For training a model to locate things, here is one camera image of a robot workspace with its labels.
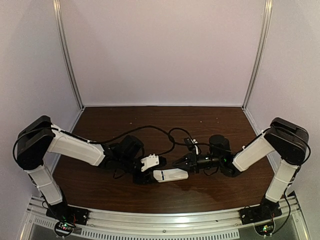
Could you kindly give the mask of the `white remote control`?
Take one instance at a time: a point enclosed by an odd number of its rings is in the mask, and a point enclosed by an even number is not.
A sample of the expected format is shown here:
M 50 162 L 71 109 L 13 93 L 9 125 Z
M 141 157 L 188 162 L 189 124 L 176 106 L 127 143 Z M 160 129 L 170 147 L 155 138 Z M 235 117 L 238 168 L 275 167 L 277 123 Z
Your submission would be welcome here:
M 154 179 L 158 183 L 181 181 L 181 180 L 186 180 L 189 177 L 189 174 L 187 171 L 179 168 L 154 170 L 152 174 Z

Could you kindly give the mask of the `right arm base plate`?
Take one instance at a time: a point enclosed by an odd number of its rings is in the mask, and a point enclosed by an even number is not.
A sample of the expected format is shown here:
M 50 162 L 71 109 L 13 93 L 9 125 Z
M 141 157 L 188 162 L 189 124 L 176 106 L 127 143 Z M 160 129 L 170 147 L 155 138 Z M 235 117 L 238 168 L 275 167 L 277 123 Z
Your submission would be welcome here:
M 282 215 L 282 211 L 278 203 L 271 205 L 259 204 L 256 206 L 246 206 L 238 212 L 243 225 L 271 220 L 274 217 Z

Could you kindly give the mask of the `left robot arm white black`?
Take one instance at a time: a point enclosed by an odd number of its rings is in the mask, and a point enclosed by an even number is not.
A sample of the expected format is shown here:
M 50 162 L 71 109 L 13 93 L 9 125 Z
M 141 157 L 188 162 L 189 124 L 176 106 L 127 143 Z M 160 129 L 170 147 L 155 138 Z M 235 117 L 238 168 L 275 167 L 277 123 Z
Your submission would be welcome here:
M 161 160 L 155 154 L 137 157 L 143 149 L 144 144 L 132 135 L 108 146 L 75 136 L 54 125 L 49 116 L 43 115 L 19 133 L 12 155 L 18 166 L 33 180 L 54 214 L 66 215 L 68 204 L 44 163 L 46 153 L 67 156 L 104 170 L 145 175 Z

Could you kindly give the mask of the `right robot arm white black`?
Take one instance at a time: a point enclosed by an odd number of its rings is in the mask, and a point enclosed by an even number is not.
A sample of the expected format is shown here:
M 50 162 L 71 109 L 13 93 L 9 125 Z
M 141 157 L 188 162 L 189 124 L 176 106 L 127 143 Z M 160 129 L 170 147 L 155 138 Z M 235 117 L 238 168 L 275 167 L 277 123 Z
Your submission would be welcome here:
M 172 165 L 189 173 L 217 168 L 227 177 L 237 177 L 268 154 L 278 153 L 280 164 L 260 204 L 241 210 L 243 217 L 271 218 L 276 214 L 279 200 L 311 155 L 308 141 L 306 129 L 276 117 L 267 129 L 236 153 L 232 153 L 229 140 L 220 134 L 209 138 L 207 154 L 197 153 L 198 144 L 185 138 L 184 145 L 189 153 Z

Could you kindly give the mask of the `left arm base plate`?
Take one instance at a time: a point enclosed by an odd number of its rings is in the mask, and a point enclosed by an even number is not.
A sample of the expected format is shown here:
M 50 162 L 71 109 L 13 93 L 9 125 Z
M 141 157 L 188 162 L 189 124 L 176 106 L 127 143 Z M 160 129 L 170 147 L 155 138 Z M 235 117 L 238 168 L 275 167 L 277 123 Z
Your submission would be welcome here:
M 45 215 L 64 223 L 85 226 L 87 224 L 89 210 L 85 208 L 57 204 L 53 206 L 50 205 Z

